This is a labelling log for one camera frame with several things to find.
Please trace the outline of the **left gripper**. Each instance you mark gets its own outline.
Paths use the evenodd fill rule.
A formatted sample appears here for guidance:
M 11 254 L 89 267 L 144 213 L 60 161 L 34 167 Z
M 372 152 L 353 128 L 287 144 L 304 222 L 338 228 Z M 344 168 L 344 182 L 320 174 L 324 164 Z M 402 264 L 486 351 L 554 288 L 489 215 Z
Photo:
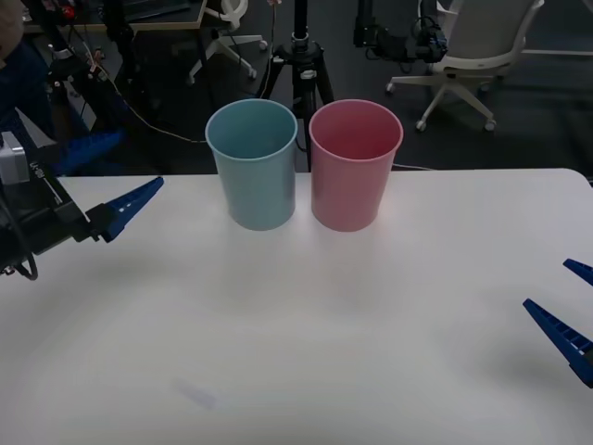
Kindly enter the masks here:
M 59 146 L 54 160 L 54 173 L 68 175 L 108 154 L 124 139 L 123 131 L 92 133 L 71 139 Z M 29 180 L 21 192 L 21 232 L 24 254 L 41 255 L 68 239 L 82 242 L 100 236 L 106 243 L 115 240 L 135 215 L 164 185 L 157 177 L 126 194 L 101 203 L 86 212 L 87 221 L 50 168 L 26 151 Z

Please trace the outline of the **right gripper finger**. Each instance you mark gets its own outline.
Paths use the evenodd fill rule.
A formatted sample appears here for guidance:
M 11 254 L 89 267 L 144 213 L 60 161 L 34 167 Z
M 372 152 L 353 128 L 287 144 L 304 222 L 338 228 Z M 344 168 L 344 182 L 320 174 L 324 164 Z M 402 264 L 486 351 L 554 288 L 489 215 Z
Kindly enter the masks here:
M 577 276 L 582 278 L 588 284 L 593 285 L 593 267 L 584 264 L 580 261 L 567 259 L 562 264 L 565 268 L 575 273 Z
M 526 299 L 523 306 L 566 359 L 578 378 L 588 388 L 592 388 L 592 340 L 574 330 L 531 299 Z

